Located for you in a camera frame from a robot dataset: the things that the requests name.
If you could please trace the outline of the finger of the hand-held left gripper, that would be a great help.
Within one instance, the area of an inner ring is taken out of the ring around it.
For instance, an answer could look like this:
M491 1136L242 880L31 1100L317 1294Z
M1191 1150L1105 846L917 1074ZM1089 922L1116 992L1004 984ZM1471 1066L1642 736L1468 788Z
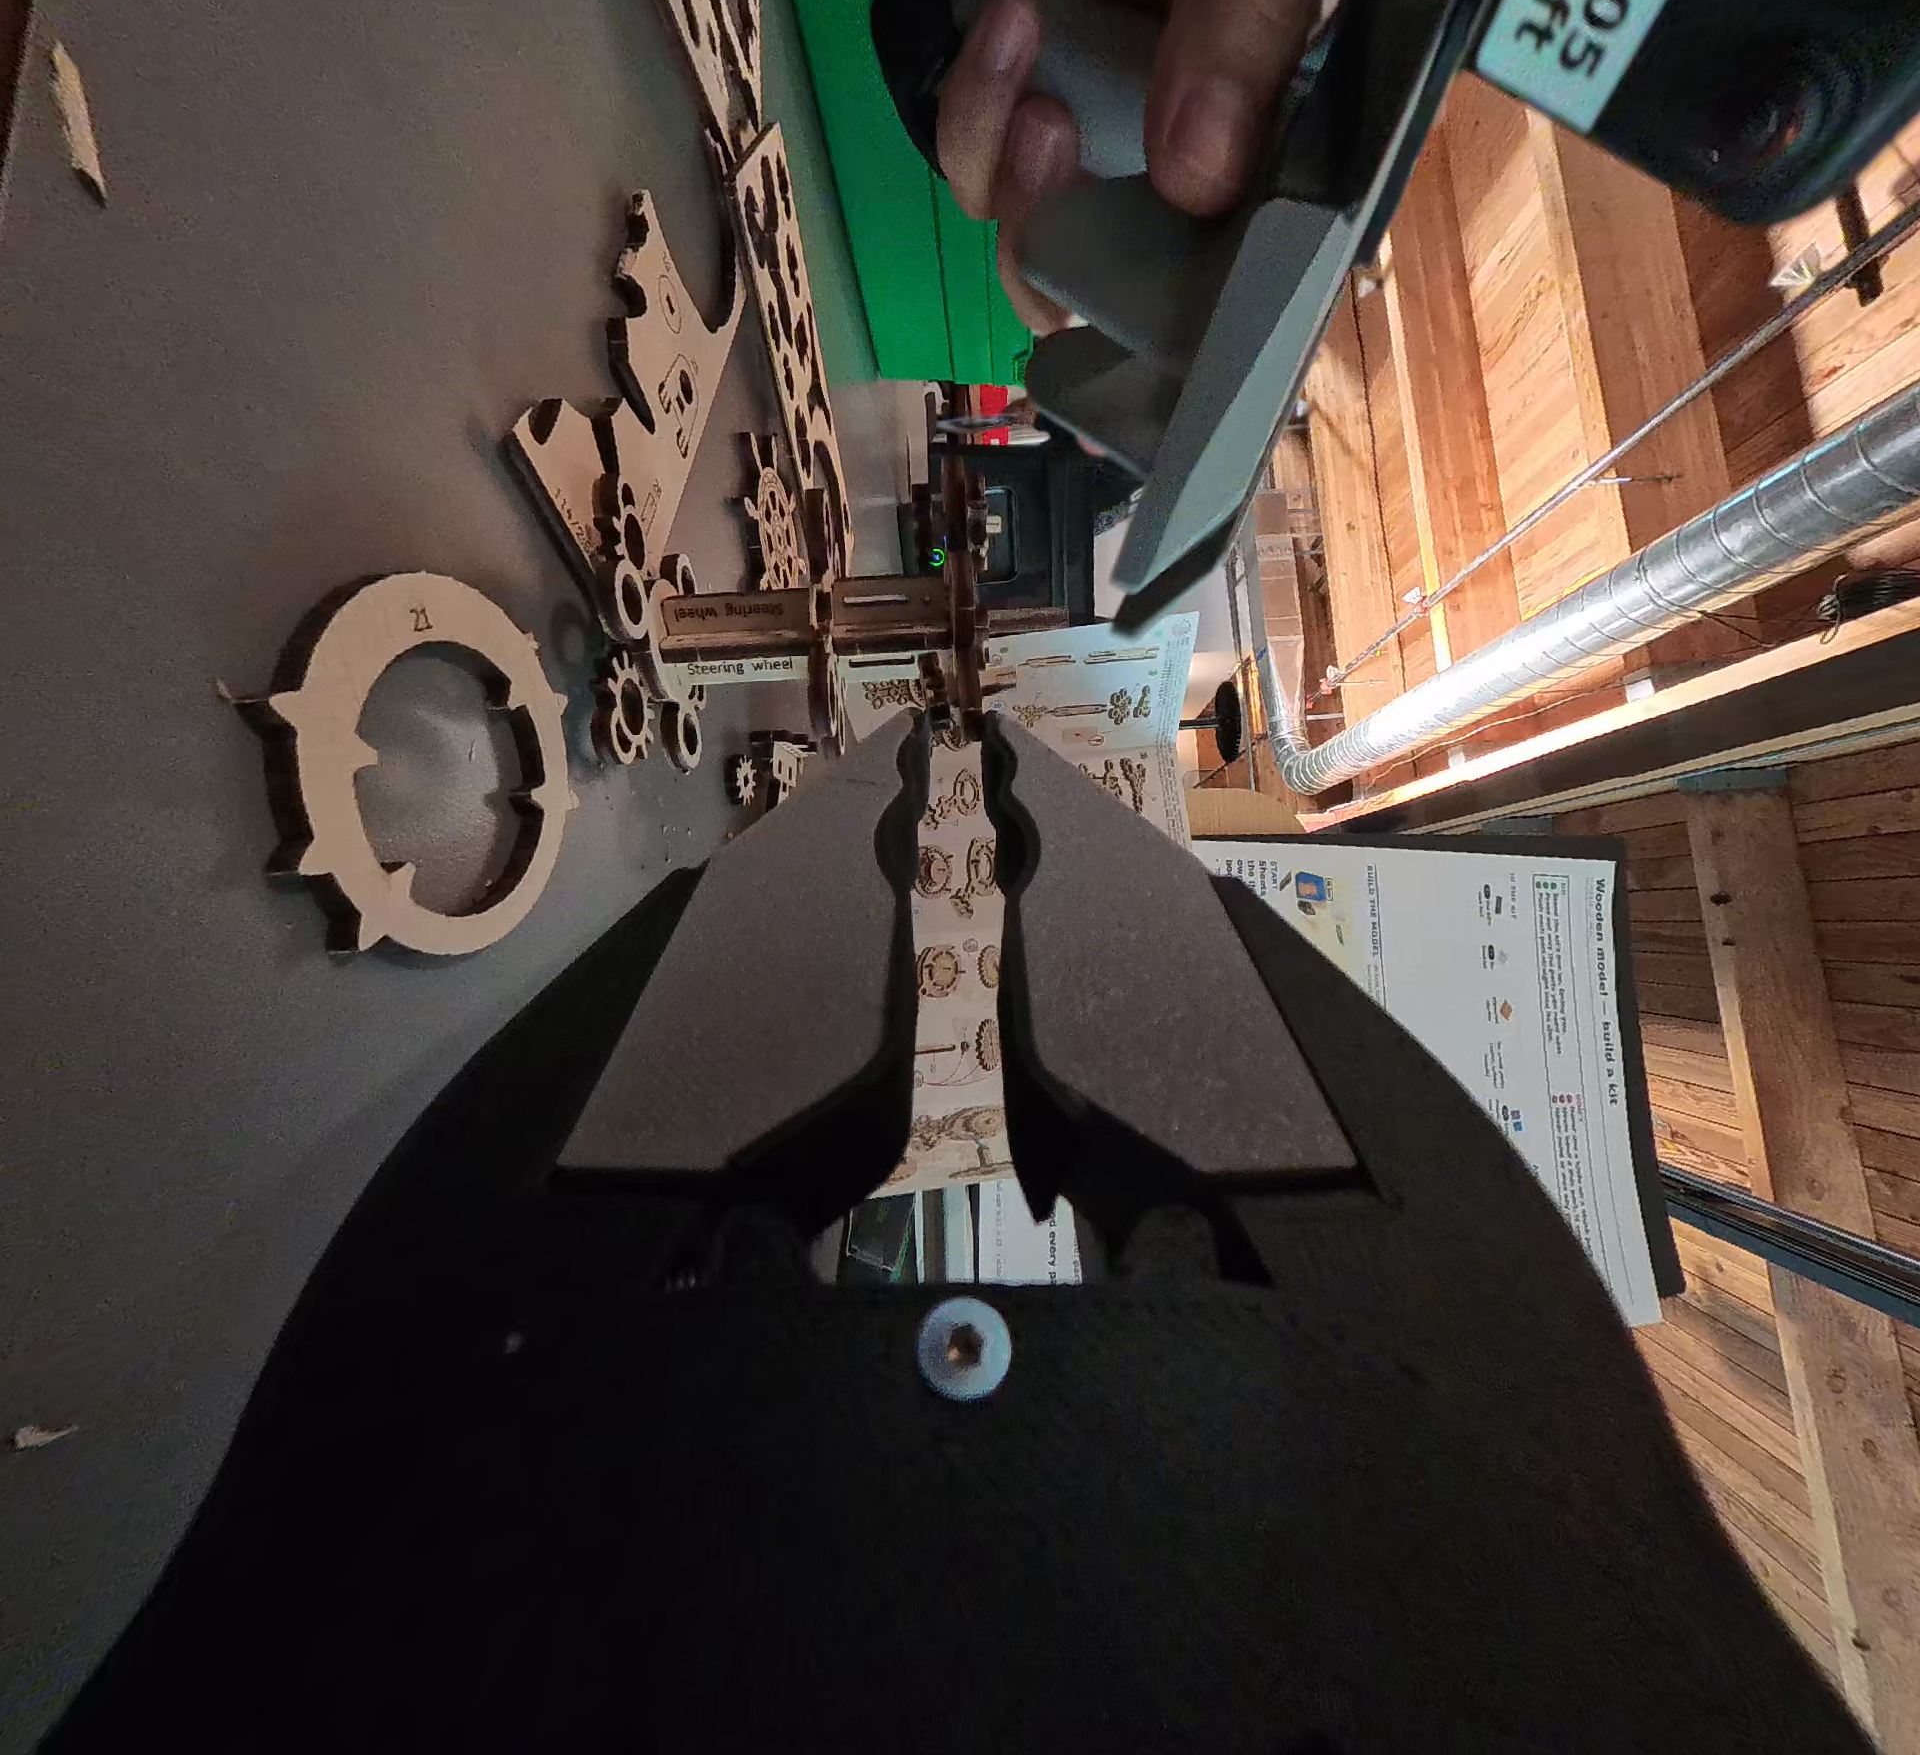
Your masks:
M1275 197L1242 233L1113 568L1120 634L1218 560L1357 255L1364 209Z
M1025 397L1046 425L1083 439L1125 470L1152 470L1183 381L1098 329L1059 329L1034 341Z

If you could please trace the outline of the wooden offcut with figure cutout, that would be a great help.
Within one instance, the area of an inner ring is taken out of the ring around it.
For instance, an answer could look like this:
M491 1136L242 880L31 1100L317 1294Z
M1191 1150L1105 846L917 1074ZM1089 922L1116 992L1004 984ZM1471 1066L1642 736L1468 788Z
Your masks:
M678 516L748 303L731 237L722 239L722 261L725 307L709 327L660 233L654 197L630 195L611 277L621 315L606 325L621 399L611 419L614 468L648 530L660 534Z

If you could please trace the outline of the thin metal rod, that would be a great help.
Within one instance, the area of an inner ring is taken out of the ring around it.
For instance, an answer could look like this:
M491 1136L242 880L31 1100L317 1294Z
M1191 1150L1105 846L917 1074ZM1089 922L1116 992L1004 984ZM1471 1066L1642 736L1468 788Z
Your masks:
M1867 275L1877 271L1883 261L1903 247L1917 231L1917 203L1901 207L1877 233L1867 235L1851 249L1848 249L1836 263L1823 273L1806 281L1806 285L1787 299L1781 309L1760 325L1751 335L1747 335L1739 345L1725 351L1718 361L1704 369L1690 385L1685 385L1672 401L1667 401L1660 411L1643 421L1638 429L1628 433L1620 443L1609 447L1601 456L1592 464L1574 472L1568 482L1557 490L1547 494L1547 498L1527 512L1516 526L1508 528L1498 540L1487 544L1484 550L1476 552L1473 558L1458 568L1454 574L1445 576L1442 582L1430 586L1427 590L1415 592L1408 600L1406 614L1390 624L1379 638L1371 640L1352 664L1332 666L1322 678L1322 686L1308 694L1312 704L1319 704L1329 698L1336 690L1368 666L1378 654L1386 650L1388 644L1402 638L1417 620L1427 618L1448 602L1454 592L1461 590L1482 568L1487 568L1500 554L1506 554L1516 542L1521 542L1526 534L1541 526L1549 514L1559 506L1570 502L1576 494L1609 482L1612 472L1620 468L1631 455L1642 451L1652 439L1681 417L1694 401L1706 397L1727 377L1735 375L1746 363L1756 359L1761 351L1779 341L1799 319L1809 315L1830 297L1838 295L1844 289L1853 289Z

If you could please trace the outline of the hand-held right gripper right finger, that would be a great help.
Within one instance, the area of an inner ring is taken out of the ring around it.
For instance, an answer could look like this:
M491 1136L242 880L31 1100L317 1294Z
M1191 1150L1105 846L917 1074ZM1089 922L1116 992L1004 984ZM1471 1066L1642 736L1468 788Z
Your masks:
M1237 1194L1342 1192L1356 1148L1221 890L1179 842L1000 716L980 738L1004 894L1014 1174L1100 1230Z

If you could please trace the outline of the white printed instruction card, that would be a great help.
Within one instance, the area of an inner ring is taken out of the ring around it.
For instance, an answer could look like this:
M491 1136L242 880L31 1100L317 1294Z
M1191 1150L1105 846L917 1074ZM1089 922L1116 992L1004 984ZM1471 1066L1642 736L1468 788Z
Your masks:
M1622 1320L1684 1288L1628 948L1623 848L1555 834L1195 838L1506 1134Z

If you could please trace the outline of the wooden sheet with round hole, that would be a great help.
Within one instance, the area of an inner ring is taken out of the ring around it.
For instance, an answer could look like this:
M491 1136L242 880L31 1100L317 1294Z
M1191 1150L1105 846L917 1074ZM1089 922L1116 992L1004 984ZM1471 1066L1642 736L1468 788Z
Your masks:
M851 574L851 500L784 133L768 125L731 167L729 201L772 377L788 512L813 580Z

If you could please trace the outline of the wooden model axle assembly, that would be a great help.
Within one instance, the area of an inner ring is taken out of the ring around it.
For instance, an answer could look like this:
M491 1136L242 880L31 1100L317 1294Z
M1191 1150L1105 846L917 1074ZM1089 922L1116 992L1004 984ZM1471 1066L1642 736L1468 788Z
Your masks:
M801 590L695 592L661 576L651 596L649 644L634 648L648 692L679 698L690 686L799 682L812 736L833 752L847 744L851 676L891 668L908 684L888 708L923 712L931 732L982 734L1011 674L990 668L990 642L1059 632L1021 618L985 616L978 572L988 554L988 484L1064 476L1052 441L1030 447L954 443L928 449L926 480L909 492L900 526L900 574L816 580Z

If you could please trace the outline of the wooden offcut with holes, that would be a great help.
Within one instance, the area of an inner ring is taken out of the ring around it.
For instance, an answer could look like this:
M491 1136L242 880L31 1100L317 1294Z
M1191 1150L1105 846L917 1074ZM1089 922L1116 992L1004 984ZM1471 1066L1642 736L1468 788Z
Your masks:
M649 425L627 399L592 409L549 399L524 413L502 447L606 634L648 646L666 538L694 462L671 425Z

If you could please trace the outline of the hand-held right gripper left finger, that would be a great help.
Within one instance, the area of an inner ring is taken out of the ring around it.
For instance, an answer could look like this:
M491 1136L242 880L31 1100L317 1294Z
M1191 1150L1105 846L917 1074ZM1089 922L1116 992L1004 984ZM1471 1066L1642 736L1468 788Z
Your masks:
M930 746L923 714L896 714L707 862L558 1156L566 1182L813 1238L900 1166Z

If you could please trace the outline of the small dark wooden gear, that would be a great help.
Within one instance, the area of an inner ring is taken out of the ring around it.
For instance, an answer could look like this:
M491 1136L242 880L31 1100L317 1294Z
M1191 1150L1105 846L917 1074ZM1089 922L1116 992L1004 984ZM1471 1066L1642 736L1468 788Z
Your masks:
M799 734L756 732L725 764L725 790L739 810L772 812L799 786L816 746Z

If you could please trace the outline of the wooden ship wheel part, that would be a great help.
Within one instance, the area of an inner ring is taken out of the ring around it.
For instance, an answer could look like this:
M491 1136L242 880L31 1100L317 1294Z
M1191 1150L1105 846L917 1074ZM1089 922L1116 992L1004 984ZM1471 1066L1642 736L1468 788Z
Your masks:
M738 439L745 478L739 496L753 538L758 586L765 592L801 590L812 580L804 540L804 508L781 451L772 435Z

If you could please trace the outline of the large green plastic bin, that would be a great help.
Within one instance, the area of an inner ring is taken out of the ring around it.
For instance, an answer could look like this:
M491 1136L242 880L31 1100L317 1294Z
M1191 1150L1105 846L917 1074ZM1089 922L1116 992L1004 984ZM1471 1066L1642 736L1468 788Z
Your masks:
M872 0L791 5L878 377L1019 387L1034 337L997 281L996 233L960 215L906 137Z

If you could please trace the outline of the black device with green light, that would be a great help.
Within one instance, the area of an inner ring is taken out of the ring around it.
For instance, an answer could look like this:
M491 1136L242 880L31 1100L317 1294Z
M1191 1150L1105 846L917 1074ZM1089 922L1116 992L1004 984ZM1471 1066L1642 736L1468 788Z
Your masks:
M988 484L978 608L1030 626L1043 626L1043 616L1054 626L1091 624L1096 536L1104 522L1125 522L1137 496L1130 478L1109 472Z

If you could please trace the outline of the silver ventilation duct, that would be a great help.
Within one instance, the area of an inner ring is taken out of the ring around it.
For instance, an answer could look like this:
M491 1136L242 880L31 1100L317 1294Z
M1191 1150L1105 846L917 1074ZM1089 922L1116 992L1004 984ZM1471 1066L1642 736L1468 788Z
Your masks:
M1338 736L1271 746L1295 796L1436 746L1866 540L1917 504L1917 387L1787 458Z

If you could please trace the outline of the black metal rail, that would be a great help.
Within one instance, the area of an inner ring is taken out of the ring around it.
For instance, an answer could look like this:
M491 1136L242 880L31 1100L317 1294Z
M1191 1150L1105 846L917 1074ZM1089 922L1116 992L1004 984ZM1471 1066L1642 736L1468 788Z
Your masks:
M1674 1224L1917 1328L1916 1256L1684 1168L1662 1166L1658 1180Z

